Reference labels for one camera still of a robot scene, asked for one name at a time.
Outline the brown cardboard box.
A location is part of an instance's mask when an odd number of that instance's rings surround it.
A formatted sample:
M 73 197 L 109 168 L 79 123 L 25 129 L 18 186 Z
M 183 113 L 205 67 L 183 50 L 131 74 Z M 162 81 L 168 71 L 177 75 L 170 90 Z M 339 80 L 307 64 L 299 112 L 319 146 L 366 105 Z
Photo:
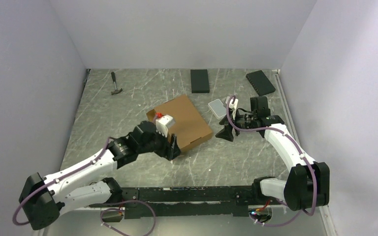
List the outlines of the brown cardboard box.
M 156 113 L 174 118 L 175 124 L 169 133 L 176 135 L 182 153 L 201 145 L 213 136 L 212 129 L 187 95 L 180 95 L 149 110 L 146 113 L 148 120 L 152 121 Z

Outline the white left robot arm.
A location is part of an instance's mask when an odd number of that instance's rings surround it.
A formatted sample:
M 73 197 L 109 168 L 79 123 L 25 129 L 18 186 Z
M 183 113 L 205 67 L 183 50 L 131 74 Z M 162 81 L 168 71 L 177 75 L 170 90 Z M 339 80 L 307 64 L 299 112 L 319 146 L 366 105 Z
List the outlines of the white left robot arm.
M 37 231 L 77 208 L 118 205 L 123 198 L 122 189 L 113 178 L 104 178 L 94 185 L 85 183 L 134 162 L 141 154 L 155 153 L 169 161 L 179 156 L 176 135 L 168 136 L 174 123 L 169 115 L 142 121 L 126 136 L 108 137 L 101 150 L 71 167 L 44 177 L 39 173 L 30 175 L 20 194 L 20 205 L 12 216 L 13 224 L 30 225 Z M 17 220 L 21 210 L 28 219 L 25 223 Z

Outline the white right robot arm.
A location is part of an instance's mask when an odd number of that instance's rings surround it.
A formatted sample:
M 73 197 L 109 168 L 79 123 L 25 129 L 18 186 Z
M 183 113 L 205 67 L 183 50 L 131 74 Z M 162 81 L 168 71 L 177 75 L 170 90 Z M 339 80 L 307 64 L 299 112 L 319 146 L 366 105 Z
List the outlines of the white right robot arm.
M 252 184 L 252 199 L 263 204 L 270 198 L 284 202 L 292 211 L 313 215 L 317 207 L 329 203 L 330 169 L 309 156 L 290 134 L 279 115 L 272 115 L 265 96 L 250 98 L 251 109 L 238 107 L 232 95 L 225 101 L 223 129 L 217 134 L 232 142 L 241 132 L 258 132 L 276 150 L 289 171 L 287 180 L 259 177 Z

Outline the white grey router box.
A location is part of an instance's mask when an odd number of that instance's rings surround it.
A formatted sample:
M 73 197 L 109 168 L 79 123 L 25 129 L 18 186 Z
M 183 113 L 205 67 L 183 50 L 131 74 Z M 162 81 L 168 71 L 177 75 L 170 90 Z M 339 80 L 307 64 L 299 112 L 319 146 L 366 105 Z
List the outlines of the white grey router box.
M 208 107 L 217 119 L 222 119 L 226 116 L 226 108 L 220 99 L 209 102 Z

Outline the small black box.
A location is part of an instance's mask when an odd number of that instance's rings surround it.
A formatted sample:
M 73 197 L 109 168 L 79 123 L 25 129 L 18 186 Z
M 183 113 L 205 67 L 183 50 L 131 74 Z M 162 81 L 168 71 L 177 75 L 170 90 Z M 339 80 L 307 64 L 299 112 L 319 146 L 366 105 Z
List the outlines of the small black box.
M 190 71 L 191 92 L 209 93 L 209 76 L 207 69 L 193 69 Z

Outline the black hammer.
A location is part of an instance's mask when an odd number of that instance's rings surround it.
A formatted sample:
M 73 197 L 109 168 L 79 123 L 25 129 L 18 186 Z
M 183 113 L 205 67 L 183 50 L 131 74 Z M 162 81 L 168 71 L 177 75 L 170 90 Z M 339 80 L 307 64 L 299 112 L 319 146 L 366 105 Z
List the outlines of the black hammer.
M 117 85 L 115 72 L 111 72 L 111 79 L 112 79 L 112 82 L 113 82 L 113 85 L 114 85 L 114 90 L 111 92 L 111 95 L 116 95 L 116 94 L 121 93 L 123 91 L 123 89 L 119 88 L 118 85 Z

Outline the black flat network switch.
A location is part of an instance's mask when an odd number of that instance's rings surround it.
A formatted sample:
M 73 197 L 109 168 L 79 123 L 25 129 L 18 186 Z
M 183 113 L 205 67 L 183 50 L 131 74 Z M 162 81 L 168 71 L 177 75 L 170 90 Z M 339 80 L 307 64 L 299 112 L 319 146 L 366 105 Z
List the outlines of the black flat network switch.
M 276 91 L 276 88 L 262 70 L 248 73 L 246 79 L 249 81 L 258 96 L 265 96 Z

